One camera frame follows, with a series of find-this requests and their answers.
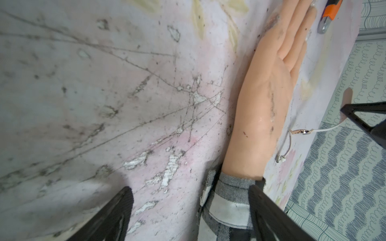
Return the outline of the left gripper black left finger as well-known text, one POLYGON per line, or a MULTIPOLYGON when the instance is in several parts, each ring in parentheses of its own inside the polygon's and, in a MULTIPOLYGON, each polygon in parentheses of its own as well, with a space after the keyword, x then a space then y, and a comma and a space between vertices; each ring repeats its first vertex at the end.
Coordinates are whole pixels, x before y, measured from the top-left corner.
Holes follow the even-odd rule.
POLYGON ((122 188, 69 241, 123 241, 132 213, 134 197, 128 186, 122 188))

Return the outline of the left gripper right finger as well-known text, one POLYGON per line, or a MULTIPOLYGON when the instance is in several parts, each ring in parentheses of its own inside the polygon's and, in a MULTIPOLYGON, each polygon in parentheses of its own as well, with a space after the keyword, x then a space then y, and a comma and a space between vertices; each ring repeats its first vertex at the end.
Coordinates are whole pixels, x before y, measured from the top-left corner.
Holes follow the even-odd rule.
POLYGON ((252 185, 248 190, 250 215, 258 241, 313 241, 264 192, 252 185))

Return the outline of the checkered sleeve forearm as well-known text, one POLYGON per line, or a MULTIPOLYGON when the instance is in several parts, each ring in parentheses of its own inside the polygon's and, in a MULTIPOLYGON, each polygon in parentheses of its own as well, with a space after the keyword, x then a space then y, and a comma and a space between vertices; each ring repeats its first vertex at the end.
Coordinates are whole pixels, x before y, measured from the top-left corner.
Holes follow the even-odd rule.
POLYGON ((199 241, 261 241, 255 234, 251 219, 248 190, 265 180, 229 176, 221 169, 208 172, 200 198, 199 241))

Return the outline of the mannequin hand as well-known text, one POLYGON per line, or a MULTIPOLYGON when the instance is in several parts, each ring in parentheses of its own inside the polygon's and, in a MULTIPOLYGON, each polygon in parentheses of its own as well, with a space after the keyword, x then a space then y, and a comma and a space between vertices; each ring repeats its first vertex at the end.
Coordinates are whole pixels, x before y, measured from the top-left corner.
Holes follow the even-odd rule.
POLYGON ((238 96, 223 173, 263 178, 284 127, 316 15, 311 1, 283 1, 267 20, 238 96))

